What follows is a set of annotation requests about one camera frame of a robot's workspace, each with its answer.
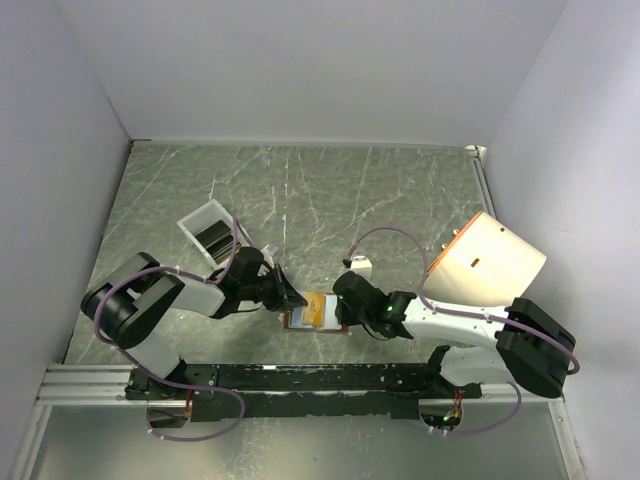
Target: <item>wire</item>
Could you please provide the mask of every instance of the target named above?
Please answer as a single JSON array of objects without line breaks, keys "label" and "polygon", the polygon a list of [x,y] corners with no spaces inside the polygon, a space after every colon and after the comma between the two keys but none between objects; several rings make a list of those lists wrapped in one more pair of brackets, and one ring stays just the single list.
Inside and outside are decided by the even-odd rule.
[{"label": "wire", "polygon": [[[108,337],[104,336],[102,334],[101,329],[100,329],[100,320],[102,319],[102,312],[104,311],[105,305],[111,299],[111,297],[113,297],[119,290],[121,290],[122,288],[125,288],[131,282],[133,282],[135,280],[138,280],[139,278],[145,277],[145,276],[150,275],[152,273],[169,272],[169,273],[171,273],[173,275],[177,275],[177,276],[181,276],[181,277],[185,277],[185,278],[190,278],[192,280],[201,281],[201,282],[213,285],[213,286],[219,285],[220,282],[222,282],[222,280],[224,279],[224,277],[227,274],[227,272],[229,271],[229,268],[231,267],[231,263],[233,262],[233,259],[234,259],[234,256],[235,256],[235,252],[236,252],[236,248],[238,246],[238,230],[242,230],[242,226],[240,225],[240,222],[238,221],[238,219],[234,216],[233,217],[233,227],[232,227],[233,244],[232,244],[232,248],[231,248],[231,256],[229,257],[229,260],[228,260],[227,265],[225,266],[225,268],[213,280],[203,278],[203,277],[201,277],[199,275],[196,275],[195,273],[185,272],[185,271],[180,270],[178,268],[169,267],[169,266],[166,266],[166,265],[159,265],[157,267],[150,267],[150,268],[145,268],[143,270],[140,270],[139,272],[136,272],[135,274],[131,275],[130,277],[125,278],[124,280],[116,283],[113,287],[111,287],[107,291],[105,296],[100,300],[100,303],[98,304],[98,307],[96,308],[96,311],[95,311],[95,313],[93,315],[93,332],[94,332],[95,336],[98,338],[98,340],[100,340],[101,342],[106,343],[108,345],[115,345],[115,342],[113,340],[109,339]],[[161,438],[163,440],[170,440],[170,441],[174,441],[174,442],[201,442],[201,441],[204,441],[204,440],[210,440],[212,438],[217,438],[217,437],[220,437],[220,436],[224,435],[225,433],[227,433],[227,432],[233,430],[234,428],[236,428],[240,424],[240,422],[242,421],[242,418],[244,417],[244,414],[245,414],[245,411],[246,411],[246,405],[244,403],[244,399],[242,398],[242,396],[239,393],[237,393],[237,392],[235,392],[233,390],[230,390],[228,388],[223,388],[223,387],[216,387],[216,386],[210,386],[210,385],[188,385],[188,384],[185,384],[185,383],[172,382],[172,381],[167,380],[165,378],[159,377],[158,375],[153,373],[151,370],[147,369],[144,365],[141,365],[135,358],[133,358],[125,350],[122,350],[122,349],[118,349],[118,350],[131,363],[133,363],[136,367],[138,367],[138,369],[142,373],[144,373],[147,377],[155,380],[158,383],[161,383],[163,385],[167,385],[167,386],[172,387],[172,388],[179,388],[179,389],[183,389],[183,390],[197,390],[197,391],[205,391],[205,392],[218,392],[218,393],[223,393],[223,394],[226,394],[226,395],[231,395],[236,400],[238,400],[238,403],[240,404],[240,413],[238,414],[238,417],[235,419],[235,421],[231,425],[228,425],[227,427],[225,427],[222,430],[219,430],[219,431],[217,431],[215,433],[212,433],[212,434],[209,434],[209,435],[205,435],[205,436],[202,436],[202,437],[175,437],[175,436],[172,436],[172,435],[163,435],[160,432],[156,431],[151,426],[151,419],[150,419],[150,416],[149,416],[150,413],[147,410],[146,421],[147,421],[147,426],[149,427],[148,432],[151,433],[152,435],[154,435],[154,436],[156,436],[158,438]]]},{"label": "wire", "polygon": [[179,388],[182,390],[197,390],[201,392],[204,391],[204,392],[224,393],[226,395],[231,395],[232,397],[234,397],[236,400],[238,400],[238,403],[240,404],[240,413],[238,414],[238,417],[233,421],[233,423],[231,423],[231,425],[227,425],[225,428],[218,430],[217,432],[211,433],[209,435],[203,435],[201,437],[176,437],[173,435],[163,435],[151,426],[151,419],[149,417],[149,412],[147,411],[146,421],[147,421],[147,427],[149,428],[148,432],[153,436],[158,437],[162,440],[169,440],[172,442],[186,442],[186,443],[202,442],[205,440],[211,440],[213,438],[221,437],[225,433],[230,432],[231,430],[236,428],[238,425],[240,425],[240,422],[242,421],[242,418],[244,417],[244,414],[246,412],[246,405],[244,403],[244,399],[238,392],[229,390],[228,388],[224,388],[224,387],[215,387],[210,385],[188,385],[186,383],[172,382],[165,378],[159,377],[158,375],[153,373],[151,370],[148,370],[146,367],[140,365],[140,363],[138,363],[138,361],[135,358],[133,358],[131,355],[129,355],[125,350],[122,350],[122,349],[119,349],[119,350],[120,350],[120,353],[122,353],[131,363],[133,363],[136,367],[138,367],[138,369],[142,373],[144,373],[147,377],[151,378],[152,380],[155,380],[158,383],[162,383],[163,385],[167,385],[173,388]]},{"label": "wire", "polygon": [[[473,319],[476,319],[476,320],[491,320],[491,321],[494,321],[494,322],[504,323],[504,324],[512,326],[514,328],[518,328],[520,330],[523,330],[523,331],[525,331],[527,333],[530,333],[530,334],[532,334],[532,335],[544,340],[545,342],[549,343],[550,345],[552,345],[553,347],[558,349],[560,352],[562,352],[567,358],[569,358],[569,360],[573,363],[573,368],[567,372],[567,375],[575,375],[576,373],[578,373],[580,371],[580,362],[578,362],[578,359],[573,354],[573,352],[571,352],[567,347],[565,347],[560,342],[558,342],[555,338],[552,338],[549,335],[536,330],[535,328],[532,328],[532,327],[530,327],[528,325],[522,324],[522,323],[517,322],[515,320],[511,320],[510,318],[498,317],[497,315],[486,315],[485,316],[484,314],[481,314],[481,313],[465,312],[463,310],[454,310],[454,309],[450,309],[450,308],[442,308],[442,307],[438,307],[438,306],[433,305],[424,295],[424,283],[427,281],[427,275],[429,273],[429,259],[427,258],[427,250],[426,250],[426,248],[424,248],[424,246],[422,246],[422,244],[416,238],[415,235],[413,235],[411,232],[409,232],[409,231],[407,231],[407,230],[405,230],[403,228],[385,225],[385,226],[381,226],[381,227],[372,228],[371,230],[368,230],[368,231],[364,232],[362,235],[360,235],[360,237],[358,237],[353,242],[353,244],[349,248],[349,252],[347,253],[346,260],[351,260],[351,257],[353,256],[353,253],[356,251],[356,248],[358,248],[358,245],[360,245],[360,242],[362,242],[362,240],[364,240],[366,237],[368,237],[372,233],[378,232],[378,231],[381,231],[381,230],[390,230],[392,232],[402,233],[406,237],[409,237],[413,241],[413,243],[415,243],[416,246],[418,247],[418,250],[420,251],[420,254],[422,255],[422,262],[424,264],[424,272],[422,274],[422,278],[420,279],[420,283],[418,284],[418,290],[417,290],[416,293],[417,293],[418,298],[420,299],[420,301],[429,310],[431,310],[432,312],[444,313],[444,314],[452,315],[452,316],[456,316],[456,317],[473,318]],[[515,408],[513,409],[513,411],[509,415],[507,415],[502,420],[499,420],[499,421],[497,421],[497,422],[495,422],[495,423],[493,423],[491,425],[488,425],[486,427],[477,428],[475,430],[466,430],[466,431],[463,431],[463,432],[451,432],[451,433],[449,433],[449,435],[454,435],[454,436],[458,436],[458,437],[469,436],[469,435],[478,435],[478,434],[481,434],[481,433],[485,433],[485,432],[489,432],[491,430],[494,430],[494,429],[504,425],[508,421],[510,421],[513,417],[515,417],[518,414],[518,412],[520,411],[520,407],[522,405],[522,393],[520,392],[520,389],[517,387],[517,385],[515,383],[512,383],[512,382],[507,382],[507,383],[514,388],[514,390],[516,391],[516,394],[518,395],[518,402],[517,402]],[[443,435],[447,435],[447,433],[448,433],[447,431],[443,431]]]},{"label": "wire", "polygon": [[179,277],[190,278],[192,280],[207,283],[209,285],[214,285],[214,286],[219,285],[224,279],[224,277],[227,275],[227,272],[229,272],[229,269],[231,268],[231,263],[235,258],[236,249],[238,246],[238,229],[239,228],[242,228],[242,226],[240,225],[240,222],[238,221],[238,219],[235,216],[233,216],[233,222],[232,222],[232,228],[231,228],[231,235],[233,237],[232,246],[231,246],[231,255],[229,256],[229,260],[227,261],[227,264],[225,265],[222,272],[220,272],[216,276],[216,278],[213,280],[209,280],[207,278],[201,277],[200,275],[196,275],[195,273],[186,272],[184,270],[180,270],[175,267],[169,267],[167,265],[159,265],[157,267],[149,267],[149,268],[145,268],[144,270],[140,270],[139,272],[136,272],[133,275],[125,278],[124,280],[121,280],[120,282],[116,283],[113,287],[111,287],[111,289],[107,291],[107,293],[102,298],[102,300],[100,300],[100,303],[98,303],[98,307],[96,308],[96,311],[93,316],[94,317],[93,318],[94,335],[98,338],[98,340],[100,340],[103,343],[106,343],[107,345],[115,345],[115,342],[109,339],[108,337],[105,337],[102,334],[102,331],[100,330],[100,319],[102,318],[102,312],[104,311],[104,307],[106,306],[107,302],[111,299],[111,297],[113,297],[118,291],[125,288],[131,282],[134,282],[139,278],[145,277],[147,275],[151,275],[152,273],[168,272]]},{"label": "wire", "polygon": [[358,245],[360,244],[360,242],[362,242],[362,240],[364,240],[366,237],[368,237],[372,233],[378,232],[380,230],[390,230],[390,231],[393,231],[393,232],[402,233],[403,235],[409,237],[413,241],[413,243],[415,243],[416,246],[418,247],[418,250],[420,251],[420,254],[422,255],[422,261],[424,263],[424,273],[422,274],[422,278],[420,279],[420,283],[418,284],[418,290],[416,291],[416,293],[417,293],[418,298],[420,299],[420,301],[422,301],[424,306],[427,307],[429,310],[431,310],[432,312],[445,313],[447,315],[453,315],[453,316],[456,316],[456,317],[473,318],[473,319],[476,319],[476,320],[491,320],[491,321],[498,322],[498,323],[504,323],[504,324],[509,325],[511,327],[517,328],[519,330],[523,330],[523,331],[525,331],[527,333],[530,333],[531,335],[534,335],[534,336],[544,340],[545,342],[549,343],[550,345],[552,345],[553,347],[558,349],[560,352],[562,352],[562,354],[565,355],[567,358],[569,358],[569,360],[571,360],[571,362],[573,363],[573,368],[567,372],[567,375],[575,375],[576,373],[578,373],[580,371],[580,362],[578,362],[578,359],[573,354],[573,352],[571,352],[567,347],[565,347],[560,342],[558,342],[555,338],[552,338],[549,335],[547,335],[546,333],[540,332],[539,330],[536,330],[535,328],[532,328],[529,325],[525,325],[525,324],[520,323],[520,322],[518,322],[516,320],[511,320],[510,318],[498,317],[497,315],[486,315],[485,316],[482,313],[465,312],[463,310],[454,310],[454,309],[450,309],[450,308],[442,308],[442,307],[434,306],[424,296],[424,291],[423,291],[424,290],[424,283],[427,281],[427,275],[428,275],[428,270],[429,270],[429,260],[427,258],[427,250],[422,246],[420,241],[411,232],[408,232],[407,230],[404,230],[404,229],[399,228],[399,227],[386,226],[386,225],[382,226],[382,227],[372,228],[371,230],[368,230],[365,233],[363,233],[362,235],[360,235],[360,237],[358,237],[353,242],[353,244],[351,245],[351,248],[349,248],[349,252],[347,253],[347,260],[351,260],[351,257],[353,256],[353,253],[355,252],[356,248],[358,248]]},{"label": "wire", "polygon": [[450,437],[450,436],[469,437],[471,435],[480,435],[481,433],[487,433],[487,432],[490,432],[491,430],[495,430],[496,428],[501,427],[505,423],[509,422],[513,417],[515,417],[518,414],[518,412],[520,411],[520,407],[522,407],[522,392],[520,392],[520,389],[515,383],[513,382],[507,382],[507,383],[513,387],[513,389],[516,391],[516,395],[518,396],[516,406],[513,408],[513,410],[511,410],[509,415],[507,415],[504,418],[501,418],[500,420],[498,420],[495,423],[492,423],[491,425],[487,425],[486,427],[475,428],[473,430],[463,430],[462,432],[459,431],[458,429],[452,432],[446,432],[446,433],[443,431],[442,432],[443,435],[446,435],[447,437]]}]

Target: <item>table surface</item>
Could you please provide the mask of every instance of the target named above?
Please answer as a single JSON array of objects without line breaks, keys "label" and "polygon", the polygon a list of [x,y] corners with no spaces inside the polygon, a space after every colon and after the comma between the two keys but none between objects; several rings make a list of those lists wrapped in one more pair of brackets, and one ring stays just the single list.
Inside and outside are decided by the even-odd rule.
[{"label": "table surface", "polygon": [[[259,247],[275,244],[300,290],[331,291],[355,238],[380,225],[413,232],[430,260],[482,210],[471,160],[461,148],[185,146],[136,143],[118,190],[92,282],[139,251],[161,263],[211,272],[176,222],[215,198],[235,213]],[[384,291],[414,290],[422,274],[416,246],[379,232],[358,253],[373,262]],[[287,332],[276,313],[222,320],[170,311],[158,331],[190,363],[368,363],[426,361],[440,339],[379,342],[349,335]],[[80,314],[68,364],[120,364]]]}]

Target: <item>white wall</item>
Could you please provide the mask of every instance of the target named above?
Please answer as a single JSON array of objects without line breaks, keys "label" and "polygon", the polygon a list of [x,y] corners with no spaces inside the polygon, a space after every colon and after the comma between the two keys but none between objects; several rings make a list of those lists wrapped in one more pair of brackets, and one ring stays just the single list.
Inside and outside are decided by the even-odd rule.
[{"label": "white wall", "polygon": [[549,260],[530,293],[577,338],[592,479],[638,478],[640,3],[573,0],[489,147],[499,218]]},{"label": "white wall", "polygon": [[0,1],[0,478],[86,288],[126,139],[49,0]]},{"label": "white wall", "polygon": [[566,0],[56,0],[134,138],[487,144]]}]

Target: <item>purple cable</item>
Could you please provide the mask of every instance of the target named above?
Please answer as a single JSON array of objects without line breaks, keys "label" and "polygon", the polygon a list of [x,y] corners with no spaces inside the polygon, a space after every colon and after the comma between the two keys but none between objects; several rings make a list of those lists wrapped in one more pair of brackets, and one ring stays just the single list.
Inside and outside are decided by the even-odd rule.
[{"label": "purple cable", "polygon": [[422,244],[420,244],[418,239],[407,230],[404,230],[399,227],[393,227],[393,226],[382,226],[382,227],[372,228],[371,230],[368,230],[362,235],[360,235],[360,237],[355,242],[353,242],[353,245],[351,245],[351,248],[349,248],[349,252],[347,253],[347,259],[348,260],[351,259],[351,256],[355,252],[356,248],[358,248],[358,245],[362,240],[364,240],[367,236],[371,235],[373,232],[377,232],[380,230],[391,230],[393,232],[402,233],[403,235],[409,237],[413,241],[413,243],[416,244],[416,246],[418,247],[418,250],[420,250],[420,253],[422,254],[422,261],[424,262],[424,273],[422,275],[422,279],[420,280],[420,284],[418,285],[418,291],[416,293],[418,294],[418,298],[420,298],[424,306],[427,307],[429,310],[433,312],[438,312],[438,313],[445,313],[447,315],[453,315],[456,317],[473,318],[476,320],[491,320],[494,322],[504,323],[511,327],[523,330],[549,343],[553,347],[557,348],[560,352],[562,352],[562,354],[564,354],[567,358],[569,358],[569,360],[571,360],[571,362],[573,363],[573,368],[567,372],[567,375],[575,375],[580,371],[580,362],[578,362],[578,359],[573,354],[573,352],[571,352],[567,347],[565,347],[560,342],[558,342],[555,338],[552,338],[546,333],[540,332],[535,328],[532,328],[528,325],[520,323],[516,320],[511,320],[510,318],[498,317],[496,315],[488,315],[487,317],[485,317],[484,314],[481,314],[481,313],[465,312],[463,310],[453,310],[450,308],[442,308],[442,307],[436,307],[432,305],[431,302],[424,296],[424,292],[423,292],[424,283],[427,281],[427,274],[429,270],[429,260],[427,258],[427,251],[422,246]]},{"label": "purple cable", "polygon": [[[427,281],[427,275],[429,273],[429,260],[427,258],[427,250],[422,246],[422,244],[415,237],[415,235],[413,235],[411,232],[409,232],[407,230],[404,230],[403,228],[385,225],[385,226],[382,226],[382,227],[372,228],[371,230],[366,231],[365,233],[360,235],[360,237],[358,237],[353,242],[353,245],[351,245],[351,248],[349,248],[349,252],[347,253],[347,260],[351,260],[351,256],[356,251],[356,248],[358,248],[358,245],[360,244],[360,242],[362,240],[364,240],[366,237],[371,235],[373,232],[378,232],[380,230],[390,230],[392,232],[402,233],[403,235],[409,237],[413,241],[413,243],[415,243],[416,246],[418,247],[418,250],[420,251],[420,254],[422,255],[422,261],[424,263],[424,273],[422,274],[422,278],[420,279],[420,284],[418,285],[418,291],[416,293],[417,293],[418,298],[420,299],[420,301],[429,310],[431,310],[432,312],[444,313],[444,314],[453,315],[453,316],[457,316],[457,317],[473,318],[473,319],[476,319],[476,320],[492,320],[494,322],[504,323],[506,325],[510,325],[510,326],[518,328],[520,330],[524,330],[525,332],[530,333],[532,335],[535,335],[536,337],[538,337],[538,338],[544,340],[545,342],[553,345],[555,348],[560,350],[564,355],[566,355],[569,358],[569,360],[571,360],[571,362],[573,362],[573,368],[567,372],[567,375],[575,375],[576,373],[578,373],[580,371],[580,363],[578,362],[578,359],[575,357],[573,352],[571,352],[568,348],[566,348],[564,345],[559,343],[556,339],[550,337],[549,335],[547,335],[545,333],[542,333],[542,332],[536,330],[535,328],[531,328],[528,325],[524,325],[524,324],[519,323],[519,322],[517,322],[515,320],[511,320],[510,318],[502,318],[502,317],[498,317],[496,315],[488,315],[487,317],[485,317],[484,314],[481,314],[481,313],[465,312],[463,310],[454,310],[454,309],[450,309],[450,308],[442,308],[442,307],[436,307],[436,306],[432,305],[431,302],[424,296],[424,292],[423,292],[424,283]],[[459,432],[459,433],[451,432],[449,435],[462,437],[462,436],[477,435],[477,434],[480,434],[480,433],[485,433],[485,432],[491,431],[491,430],[493,430],[495,428],[498,428],[498,427],[504,425],[505,423],[510,421],[513,417],[515,417],[518,414],[518,412],[520,411],[520,406],[522,405],[522,393],[520,392],[520,389],[517,387],[516,384],[514,384],[512,382],[507,382],[507,383],[514,388],[514,390],[516,391],[516,394],[518,395],[518,403],[516,404],[515,408],[513,409],[513,411],[509,415],[504,417],[502,420],[499,420],[496,423],[493,423],[493,424],[488,425],[486,427],[478,428],[478,429],[475,429],[475,430],[468,430],[468,431]]]},{"label": "purple cable", "polygon": [[458,430],[453,430],[449,432],[446,430],[438,429],[438,431],[441,431],[442,435],[446,437],[470,437],[471,435],[480,435],[481,433],[490,432],[491,430],[495,430],[496,428],[501,427],[505,423],[509,422],[513,417],[515,417],[518,414],[518,412],[520,412],[520,407],[522,407],[522,392],[520,392],[520,389],[515,383],[513,382],[507,382],[507,383],[513,387],[513,389],[516,391],[516,395],[518,396],[516,406],[513,407],[513,410],[511,410],[509,415],[507,415],[504,418],[501,418],[500,420],[498,420],[495,423],[492,423],[491,425],[487,425],[486,427],[474,428],[473,430],[463,430],[462,432]]},{"label": "purple cable", "polygon": [[130,277],[127,277],[124,280],[116,283],[113,287],[111,287],[111,289],[109,289],[109,291],[107,291],[107,294],[102,298],[102,300],[100,300],[100,303],[98,303],[98,307],[96,308],[96,312],[93,316],[94,317],[93,319],[94,335],[98,337],[98,340],[100,340],[103,343],[106,343],[107,345],[115,345],[115,342],[109,339],[108,337],[105,337],[102,334],[102,331],[100,330],[100,319],[102,318],[102,312],[104,311],[104,307],[106,306],[109,299],[116,294],[116,292],[120,291],[122,288],[126,287],[131,282],[144,277],[145,275],[149,275],[151,273],[157,273],[157,272],[169,272],[173,275],[190,278],[192,280],[196,280],[199,282],[204,282],[211,285],[219,285],[220,282],[222,282],[222,279],[227,275],[227,272],[229,271],[229,269],[231,268],[231,263],[233,262],[233,259],[235,258],[235,255],[236,255],[236,249],[238,247],[238,227],[242,228],[238,219],[235,216],[233,216],[233,222],[232,222],[232,228],[231,228],[231,236],[233,238],[232,245],[231,245],[231,255],[229,256],[229,261],[225,265],[224,269],[215,278],[215,280],[208,280],[204,277],[201,277],[200,275],[196,275],[195,273],[178,270],[177,268],[169,267],[167,265],[160,265],[158,267],[150,267],[150,268],[145,268],[144,270],[140,270],[139,272],[134,273]]},{"label": "purple cable", "polygon": [[176,437],[176,436],[173,436],[173,435],[163,435],[163,434],[161,434],[160,432],[158,432],[157,430],[155,430],[151,426],[151,419],[149,418],[149,411],[147,411],[147,414],[146,414],[147,427],[149,428],[149,433],[151,433],[155,437],[158,437],[158,438],[160,438],[162,440],[169,440],[169,441],[172,441],[172,442],[185,442],[185,443],[202,442],[202,441],[205,441],[205,440],[211,440],[212,438],[220,437],[220,436],[224,435],[225,433],[230,432],[231,430],[236,428],[238,425],[240,425],[240,422],[242,421],[242,418],[244,417],[244,414],[245,414],[245,411],[246,411],[246,405],[244,403],[244,399],[242,398],[242,396],[238,392],[234,392],[233,390],[229,390],[228,388],[223,388],[223,387],[212,387],[212,386],[209,386],[209,385],[188,385],[186,383],[172,382],[170,380],[166,380],[164,378],[161,378],[161,377],[157,376],[155,373],[153,373],[150,370],[147,370],[145,367],[140,365],[136,361],[135,358],[133,358],[131,355],[129,355],[124,350],[120,350],[120,353],[122,353],[131,363],[136,365],[140,369],[140,371],[142,371],[142,373],[144,373],[149,378],[152,378],[153,380],[155,380],[158,383],[162,383],[164,385],[167,385],[167,386],[173,387],[173,388],[180,388],[180,389],[183,389],[183,390],[198,390],[198,391],[205,391],[205,392],[224,393],[224,394],[231,395],[232,397],[234,397],[236,400],[238,400],[238,403],[240,404],[240,413],[238,414],[238,418],[236,418],[231,425],[227,425],[222,430],[218,430],[217,432],[211,433],[209,435],[204,435],[202,437]]},{"label": "purple cable", "polygon": [[[109,339],[108,337],[105,337],[102,334],[102,331],[100,330],[100,320],[102,318],[102,312],[104,311],[105,305],[107,304],[109,299],[111,299],[111,297],[113,297],[113,295],[115,295],[116,292],[118,292],[122,288],[125,288],[131,282],[133,282],[133,281],[135,281],[135,280],[137,280],[139,278],[142,278],[142,277],[144,277],[146,275],[149,275],[149,274],[152,274],[152,273],[169,272],[169,273],[171,273],[173,275],[190,278],[192,280],[204,282],[204,283],[207,283],[207,284],[210,284],[210,285],[219,285],[220,282],[222,281],[222,279],[225,277],[225,275],[229,271],[229,268],[231,267],[231,263],[233,262],[233,259],[235,258],[235,253],[236,253],[236,249],[237,249],[237,246],[238,246],[238,230],[239,229],[242,229],[242,226],[240,225],[240,222],[238,221],[238,219],[234,216],[233,217],[233,226],[232,226],[233,243],[232,243],[232,247],[231,247],[231,255],[229,256],[229,261],[227,262],[227,265],[225,266],[225,268],[222,270],[222,272],[220,272],[220,274],[218,276],[216,276],[216,278],[214,280],[208,280],[206,278],[201,277],[200,275],[196,275],[195,273],[185,272],[183,270],[178,270],[175,267],[169,267],[169,266],[166,266],[166,265],[159,265],[157,267],[150,267],[150,268],[145,268],[144,270],[140,270],[139,272],[136,272],[135,274],[131,275],[130,277],[125,278],[124,280],[116,283],[113,287],[111,287],[107,291],[107,293],[102,298],[102,300],[100,300],[100,303],[98,304],[98,307],[96,308],[95,314],[93,316],[93,333],[95,334],[96,337],[98,337],[98,340],[100,340],[101,342],[106,343],[108,345],[115,345],[115,342],[112,341],[111,339]],[[208,386],[208,385],[188,385],[186,383],[177,383],[177,382],[172,382],[172,381],[166,380],[164,378],[159,377],[158,375],[156,375],[152,371],[148,370],[143,365],[140,365],[126,351],[124,351],[122,349],[119,349],[119,350],[120,350],[120,353],[122,353],[131,363],[136,365],[145,375],[147,375],[149,378],[152,378],[153,380],[155,380],[158,383],[162,383],[162,384],[167,385],[169,387],[180,388],[180,389],[184,389],[184,390],[199,390],[199,391],[207,391],[207,392],[224,393],[224,394],[231,395],[232,397],[236,398],[238,400],[238,403],[240,403],[240,413],[238,414],[238,418],[231,425],[223,428],[222,430],[220,430],[218,432],[212,433],[210,435],[205,435],[203,437],[193,437],[193,438],[175,437],[175,436],[172,436],[172,435],[162,435],[161,433],[159,433],[156,430],[154,430],[153,427],[151,426],[151,419],[149,418],[149,412],[147,411],[147,416],[146,416],[147,426],[149,427],[150,433],[152,433],[156,437],[162,438],[164,440],[175,441],[175,442],[200,442],[200,441],[203,441],[203,440],[210,440],[212,438],[216,438],[216,437],[219,437],[221,435],[224,435],[225,433],[229,432],[230,430],[233,430],[234,428],[236,428],[240,424],[242,418],[244,417],[246,406],[245,406],[245,403],[244,403],[244,399],[242,398],[242,396],[239,393],[234,392],[233,390],[229,390],[227,388],[222,388],[222,387],[214,387],[214,386]]]}]

